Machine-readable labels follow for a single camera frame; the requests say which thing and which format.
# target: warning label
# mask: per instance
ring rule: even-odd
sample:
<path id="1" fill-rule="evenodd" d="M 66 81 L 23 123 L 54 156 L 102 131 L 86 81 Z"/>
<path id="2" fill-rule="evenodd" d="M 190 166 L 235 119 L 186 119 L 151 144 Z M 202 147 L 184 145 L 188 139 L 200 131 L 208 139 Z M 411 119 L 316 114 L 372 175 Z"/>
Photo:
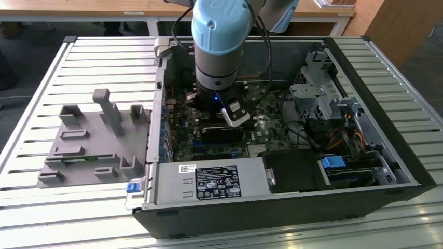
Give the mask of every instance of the warning label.
<path id="1" fill-rule="evenodd" d="M 242 196 L 240 179 L 236 166 L 196 168 L 196 197 L 212 200 Z"/>

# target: blue tab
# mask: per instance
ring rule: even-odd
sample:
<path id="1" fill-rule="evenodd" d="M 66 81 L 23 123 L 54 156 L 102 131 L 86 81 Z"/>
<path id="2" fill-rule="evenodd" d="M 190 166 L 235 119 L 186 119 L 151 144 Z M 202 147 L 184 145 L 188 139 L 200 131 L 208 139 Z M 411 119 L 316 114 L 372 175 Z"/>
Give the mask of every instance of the blue tab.
<path id="1" fill-rule="evenodd" d="M 342 156 L 328 156 L 322 159 L 323 167 L 327 168 L 344 168 L 346 163 Z"/>
<path id="2" fill-rule="evenodd" d="M 138 193 L 142 192 L 142 187 L 140 187 L 140 183 L 128 183 L 126 186 L 126 192 L 127 193 Z"/>

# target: gray 3d-printed holder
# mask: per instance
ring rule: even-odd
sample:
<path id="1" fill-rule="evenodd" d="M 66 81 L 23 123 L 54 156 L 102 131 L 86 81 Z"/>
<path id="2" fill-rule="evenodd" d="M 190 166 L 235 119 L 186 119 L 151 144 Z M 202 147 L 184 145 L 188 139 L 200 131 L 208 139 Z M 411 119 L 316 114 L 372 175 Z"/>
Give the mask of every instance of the gray 3d-printed holder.
<path id="1" fill-rule="evenodd" d="M 94 92 L 103 113 L 83 113 L 76 105 L 63 106 L 63 123 L 39 174 L 39 188 L 143 177 L 151 112 L 142 105 L 120 112 L 110 94 L 108 89 Z"/>

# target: aluminum slotted table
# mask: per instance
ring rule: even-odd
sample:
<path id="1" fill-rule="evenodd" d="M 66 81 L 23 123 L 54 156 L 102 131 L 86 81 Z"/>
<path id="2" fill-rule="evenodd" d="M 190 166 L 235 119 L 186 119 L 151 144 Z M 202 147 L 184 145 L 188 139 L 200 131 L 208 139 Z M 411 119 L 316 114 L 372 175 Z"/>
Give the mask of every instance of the aluminum slotted table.
<path id="1" fill-rule="evenodd" d="M 0 248 L 404 248 L 443 243 L 443 121 L 374 43 L 359 37 L 335 41 L 439 184 L 418 198 L 342 222 L 156 240 L 124 207 L 126 183 L 38 189 L 63 104 L 98 111 L 92 92 L 108 88 L 120 110 L 136 103 L 151 107 L 154 41 L 79 37 L 63 43 L 0 155 Z"/>

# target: robotic arm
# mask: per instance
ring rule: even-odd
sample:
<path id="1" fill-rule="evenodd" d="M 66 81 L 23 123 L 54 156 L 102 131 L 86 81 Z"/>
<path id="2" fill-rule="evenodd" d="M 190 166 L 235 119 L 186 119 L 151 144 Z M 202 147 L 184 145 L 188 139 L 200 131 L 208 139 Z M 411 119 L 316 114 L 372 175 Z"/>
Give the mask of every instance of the robotic arm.
<path id="1" fill-rule="evenodd" d="M 200 111 L 222 112 L 227 124 L 236 127 L 251 118 L 234 87 L 243 43 L 258 18 L 266 30 L 286 31 L 299 0 L 164 1 L 194 8 L 198 90 L 187 96 L 188 104 Z"/>

